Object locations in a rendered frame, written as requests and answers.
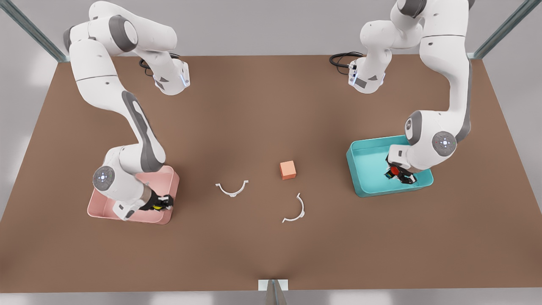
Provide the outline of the blue storage box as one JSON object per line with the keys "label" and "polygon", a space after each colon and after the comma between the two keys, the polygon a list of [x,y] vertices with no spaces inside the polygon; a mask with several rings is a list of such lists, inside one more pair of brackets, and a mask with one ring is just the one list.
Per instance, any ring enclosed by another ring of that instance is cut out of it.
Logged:
{"label": "blue storage box", "polygon": [[385,158],[392,144],[407,145],[408,140],[405,135],[398,135],[351,143],[346,157],[355,193],[359,197],[416,191],[433,184],[434,178],[429,169],[415,173],[417,181],[412,185],[385,176],[389,170]]}

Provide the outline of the orange cube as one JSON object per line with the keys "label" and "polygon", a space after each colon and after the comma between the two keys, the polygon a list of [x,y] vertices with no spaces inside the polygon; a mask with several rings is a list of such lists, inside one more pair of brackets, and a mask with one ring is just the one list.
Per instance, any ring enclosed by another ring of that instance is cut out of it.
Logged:
{"label": "orange cube", "polygon": [[281,162],[279,164],[279,171],[283,180],[296,177],[296,167],[294,161]]}

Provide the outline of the pink storage box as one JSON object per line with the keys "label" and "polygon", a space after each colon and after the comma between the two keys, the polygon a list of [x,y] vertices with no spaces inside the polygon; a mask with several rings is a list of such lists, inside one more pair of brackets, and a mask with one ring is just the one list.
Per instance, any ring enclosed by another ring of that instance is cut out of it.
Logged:
{"label": "pink storage box", "polygon": [[[169,194],[172,198],[176,196],[179,176],[170,166],[164,165],[158,172],[141,172],[135,177],[149,185],[157,195]],[[87,207],[87,214],[95,218],[120,220],[113,212],[115,203],[115,200],[105,197],[95,189]],[[128,221],[164,225],[170,222],[173,210],[137,211]]]}

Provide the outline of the silver frame post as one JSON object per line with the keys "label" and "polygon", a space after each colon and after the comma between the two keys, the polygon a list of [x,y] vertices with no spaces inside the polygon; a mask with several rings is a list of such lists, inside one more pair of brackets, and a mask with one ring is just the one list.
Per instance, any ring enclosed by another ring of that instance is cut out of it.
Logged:
{"label": "silver frame post", "polygon": [[15,21],[39,46],[58,63],[69,62],[64,54],[11,0],[0,0],[0,9]]}
{"label": "silver frame post", "polygon": [[287,305],[284,290],[288,290],[287,279],[258,280],[258,290],[265,291],[265,305]]}
{"label": "silver frame post", "polygon": [[470,59],[482,59],[489,54],[542,0],[523,0],[509,17],[476,49],[467,54]]}

